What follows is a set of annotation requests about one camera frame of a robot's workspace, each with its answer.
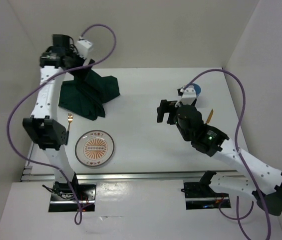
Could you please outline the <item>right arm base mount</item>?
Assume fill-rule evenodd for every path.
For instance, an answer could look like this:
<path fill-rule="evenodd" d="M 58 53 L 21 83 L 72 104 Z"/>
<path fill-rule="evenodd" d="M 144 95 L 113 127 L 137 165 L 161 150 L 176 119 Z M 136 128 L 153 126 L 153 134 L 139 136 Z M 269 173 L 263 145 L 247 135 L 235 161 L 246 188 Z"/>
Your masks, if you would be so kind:
<path fill-rule="evenodd" d="M 227 193 L 216 193 L 210 187 L 215 171 L 207 171 L 199 181 L 184 182 L 181 192 L 185 196 L 186 210 L 231 208 Z"/>

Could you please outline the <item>light blue plastic cup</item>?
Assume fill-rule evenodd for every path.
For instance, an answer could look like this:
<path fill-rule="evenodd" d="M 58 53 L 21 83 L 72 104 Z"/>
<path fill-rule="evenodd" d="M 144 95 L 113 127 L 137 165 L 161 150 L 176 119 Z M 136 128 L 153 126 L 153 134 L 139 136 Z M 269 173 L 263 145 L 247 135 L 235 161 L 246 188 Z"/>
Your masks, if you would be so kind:
<path fill-rule="evenodd" d="M 196 98 L 195 98 L 195 100 L 193 102 L 193 105 L 195 105 L 196 102 L 197 102 L 197 99 L 198 99 L 198 97 L 199 97 L 199 95 L 201 93 L 201 87 L 198 84 L 196 84 L 196 83 L 193 83 L 192 86 L 193 86 L 193 88 L 195 90 L 195 93 L 196 93 Z"/>

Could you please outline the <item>aluminium frame rail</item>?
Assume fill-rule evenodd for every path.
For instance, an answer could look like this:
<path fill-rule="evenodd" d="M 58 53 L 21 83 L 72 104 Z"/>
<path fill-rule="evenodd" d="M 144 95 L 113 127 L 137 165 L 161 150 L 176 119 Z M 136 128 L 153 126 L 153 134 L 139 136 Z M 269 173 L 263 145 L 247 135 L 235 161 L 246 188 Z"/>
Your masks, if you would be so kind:
<path fill-rule="evenodd" d="M 87 167 L 73 159 L 70 165 L 80 181 L 199 178 L 206 171 L 214 171 L 231 177 L 243 175 L 210 158 L 199 161 L 192 160 L 191 162 L 178 161 L 175 164 L 168 164 L 162 160 L 137 162 L 135 160 L 112 159 L 97 167 Z"/>

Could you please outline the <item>orange patterned plate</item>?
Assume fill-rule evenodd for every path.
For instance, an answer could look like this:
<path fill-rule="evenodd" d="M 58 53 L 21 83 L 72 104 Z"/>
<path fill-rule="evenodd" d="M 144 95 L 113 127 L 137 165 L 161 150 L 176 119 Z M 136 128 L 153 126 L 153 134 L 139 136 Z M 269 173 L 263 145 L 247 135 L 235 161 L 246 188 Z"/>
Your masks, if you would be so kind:
<path fill-rule="evenodd" d="M 98 168 L 106 164 L 114 155 L 114 151 L 113 137 L 102 130 L 86 132 L 75 145 L 77 160 L 89 168 Z"/>

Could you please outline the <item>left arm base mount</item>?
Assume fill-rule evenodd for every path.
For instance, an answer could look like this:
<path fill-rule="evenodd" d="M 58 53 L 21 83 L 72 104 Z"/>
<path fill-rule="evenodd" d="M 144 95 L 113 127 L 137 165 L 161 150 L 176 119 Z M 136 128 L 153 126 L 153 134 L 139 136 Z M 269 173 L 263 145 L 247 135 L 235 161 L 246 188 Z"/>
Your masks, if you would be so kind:
<path fill-rule="evenodd" d="M 42 185 L 50 193 L 50 202 L 48 212 L 63 213 L 77 212 L 78 205 L 73 193 L 57 193 L 52 187 Z M 82 207 L 83 212 L 95 211 L 96 184 L 81 184 L 77 188 L 77 198 Z"/>

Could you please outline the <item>dark green cloth napkin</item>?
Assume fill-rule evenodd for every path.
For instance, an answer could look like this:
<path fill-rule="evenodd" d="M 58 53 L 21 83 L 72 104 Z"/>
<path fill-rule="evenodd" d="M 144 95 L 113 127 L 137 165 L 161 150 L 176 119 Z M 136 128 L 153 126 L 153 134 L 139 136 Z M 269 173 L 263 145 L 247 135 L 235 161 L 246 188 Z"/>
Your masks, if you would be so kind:
<path fill-rule="evenodd" d="M 58 106 L 94 121 L 106 116 L 103 105 L 118 96 L 120 90 L 116 77 L 100 76 L 90 70 L 81 87 L 75 86 L 74 79 L 62 83 Z"/>

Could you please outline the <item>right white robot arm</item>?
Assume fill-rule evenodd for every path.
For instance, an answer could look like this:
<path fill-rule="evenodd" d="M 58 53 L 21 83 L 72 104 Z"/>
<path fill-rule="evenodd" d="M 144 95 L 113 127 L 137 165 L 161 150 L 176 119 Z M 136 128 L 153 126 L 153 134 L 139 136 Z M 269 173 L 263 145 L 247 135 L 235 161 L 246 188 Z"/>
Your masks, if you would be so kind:
<path fill-rule="evenodd" d="M 161 100 L 157 122 L 168 114 L 167 123 L 175 125 L 182 138 L 198 152 L 215 158 L 238 171 L 246 180 L 207 171 L 199 183 L 204 196 L 213 192 L 236 194 L 250 198 L 269 214 L 282 214 L 282 170 L 271 167 L 243 149 L 216 127 L 204 123 L 202 114 L 193 105 L 176 106 L 175 101 Z"/>

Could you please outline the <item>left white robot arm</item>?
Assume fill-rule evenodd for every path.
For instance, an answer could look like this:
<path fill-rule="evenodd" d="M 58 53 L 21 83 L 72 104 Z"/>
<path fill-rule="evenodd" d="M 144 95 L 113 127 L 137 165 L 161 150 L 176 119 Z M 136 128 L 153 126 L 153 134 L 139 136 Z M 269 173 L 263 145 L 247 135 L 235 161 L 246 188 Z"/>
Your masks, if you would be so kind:
<path fill-rule="evenodd" d="M 52 46 L 39 59 L 43 87 L 38 91 L 30 117 L 22 121 L 31 140 L 43 151 L 49 164 L 56 167 L 53 192 L 62 193 L 69 200 L 79 196 L 80 187 L 65 152 L 68 130 L 57 120 L 57 107 L 64 70 L 83 66 L 91 47 L 91 42 L 82 37 L 73 42 L 68 35 L 52 36 Z"/>

